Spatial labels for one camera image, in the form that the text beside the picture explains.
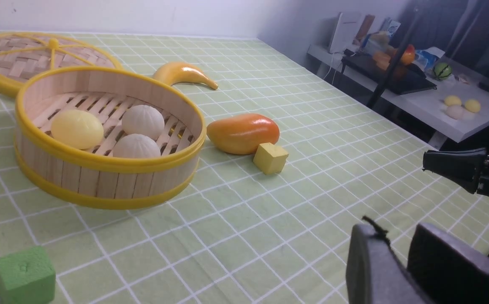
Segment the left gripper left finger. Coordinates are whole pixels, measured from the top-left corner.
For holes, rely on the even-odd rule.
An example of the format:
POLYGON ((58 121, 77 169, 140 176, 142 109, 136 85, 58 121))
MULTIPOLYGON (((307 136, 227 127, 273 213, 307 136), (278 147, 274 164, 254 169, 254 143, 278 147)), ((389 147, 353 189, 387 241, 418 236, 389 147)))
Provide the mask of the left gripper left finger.
POLYGON ((368 216, 352 227, 345 284, 350 304, 433 304, 391 248, 387 230, 368 216))

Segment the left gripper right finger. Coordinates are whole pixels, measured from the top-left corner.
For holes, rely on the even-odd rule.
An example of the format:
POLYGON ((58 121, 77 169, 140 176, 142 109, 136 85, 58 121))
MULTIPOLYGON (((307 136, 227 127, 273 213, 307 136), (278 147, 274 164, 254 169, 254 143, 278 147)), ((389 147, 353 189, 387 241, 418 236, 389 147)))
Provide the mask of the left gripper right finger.
POLYGON ((489 304, 489 257, 435 225, 416 227, 407 269, 436 304, 489 304))

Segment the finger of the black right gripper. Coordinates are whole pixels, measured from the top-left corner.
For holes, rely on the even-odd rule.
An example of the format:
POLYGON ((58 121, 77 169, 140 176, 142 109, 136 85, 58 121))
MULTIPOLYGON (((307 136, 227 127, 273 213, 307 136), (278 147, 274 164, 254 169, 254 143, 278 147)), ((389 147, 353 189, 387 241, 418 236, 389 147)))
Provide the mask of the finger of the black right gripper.
POLYGON ((454 183, 469 193, 476 193, 486 148, 466 151, 428 150, 423 154, 423 171, 431 171, 454 183))

